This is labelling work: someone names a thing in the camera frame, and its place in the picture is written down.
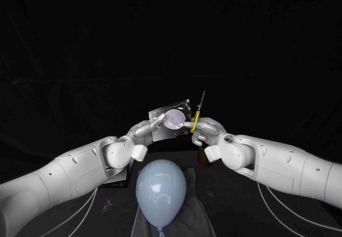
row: plastic bag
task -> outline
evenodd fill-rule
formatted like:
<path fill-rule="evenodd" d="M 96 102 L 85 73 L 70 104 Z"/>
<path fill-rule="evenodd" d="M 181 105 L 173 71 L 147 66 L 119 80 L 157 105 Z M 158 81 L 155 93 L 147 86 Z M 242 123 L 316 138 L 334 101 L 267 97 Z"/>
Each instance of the plastic bag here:
<path fill-rule="evenodd" d="M 158 117 L 161 113 L 166 113 L 166 119 L 158 124 L 157 128 L 151 132 L 153 142 L 157 142 L 164 139 L 174 138 L 180 135 L 189 133 L 190 129 L 181 126 L 181 119 L 184 121 L 190 121 L 190 102 L 189 100 L 183 100 L 168 106 L 160 107 L 148 112 L 150 122 Z"/>

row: yellow-handled tool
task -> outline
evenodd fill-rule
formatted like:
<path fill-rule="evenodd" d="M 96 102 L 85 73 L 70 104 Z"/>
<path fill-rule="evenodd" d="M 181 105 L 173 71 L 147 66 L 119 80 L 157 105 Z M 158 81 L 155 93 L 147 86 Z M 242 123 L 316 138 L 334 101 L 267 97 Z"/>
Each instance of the yellow-handled tool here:
<path fill-rule="evenodd" d="M 196 114 L 194 114 L 194 121 L 193 121 L 193 127 L 190 129 L 190 133 L 194 132 L 194 128 L 196 128 L 196 125 L 197 125 L 199 111 L 200 111 L 200 108 L 202 108 L 203 98 L 205 98 L 205 91 L 203 91 L 203 94 L 202 94 L 200 103 L 197 105 L 197 111 L 196 111 Z"/>

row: robotic hand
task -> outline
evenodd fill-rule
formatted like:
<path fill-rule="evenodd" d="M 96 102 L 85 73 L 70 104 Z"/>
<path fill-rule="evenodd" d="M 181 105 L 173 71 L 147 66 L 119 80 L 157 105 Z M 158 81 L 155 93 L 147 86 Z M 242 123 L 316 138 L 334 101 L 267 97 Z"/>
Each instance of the robotic hand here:
<path fill-rule="evenodd" d="M 192 128 L 193 122 L 184 122 L 183 126 Z M 291 145 L 226 133 L 210 118 L 199 118 L 192 142 L 209 145 L 205 149 L 209 162 L 222 159 L 229 169 L 269 188 L 342 208 L 340 164 Z M 252 163 L 254 170 L 246 168 Z"/>
<path fill-rule="evenodd" d="M 164 119 L 140 122 L 125 136 L 106 137 L 63 153 L 37 171 L 0 185 L 0 236 L 13 237 L 54 205 L 89 193 L 127 166 L 142 161 L 151 131 Z"/>

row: balloon string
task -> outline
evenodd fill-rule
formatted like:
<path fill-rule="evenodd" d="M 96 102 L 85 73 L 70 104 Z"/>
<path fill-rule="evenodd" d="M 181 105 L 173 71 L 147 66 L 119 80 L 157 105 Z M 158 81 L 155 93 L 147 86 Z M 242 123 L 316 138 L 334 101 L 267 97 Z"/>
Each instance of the balloon string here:
<path fill-rule="evenodd" d="M 164 235 L 161 229 L 158 228 L 158 237 L 164 237 L 164 236 L 166 236 L 166 235 Z"/>

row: yellow handle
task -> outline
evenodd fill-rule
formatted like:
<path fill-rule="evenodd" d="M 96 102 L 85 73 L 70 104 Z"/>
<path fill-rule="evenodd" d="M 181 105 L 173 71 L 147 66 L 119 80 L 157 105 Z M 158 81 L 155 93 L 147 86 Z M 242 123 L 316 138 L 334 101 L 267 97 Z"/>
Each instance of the yellow handle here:
<path fill-rule="evenodd" d="M 199 110 L 196 111 L 196 114 L 194 114 L 194 122 L 193 122 L 193 127 L 190 129 L 190 133 L 194 132 L 194 128 L 196 128 L 196 125 L 197 125 L 197 118 L 199 118 Z"/>

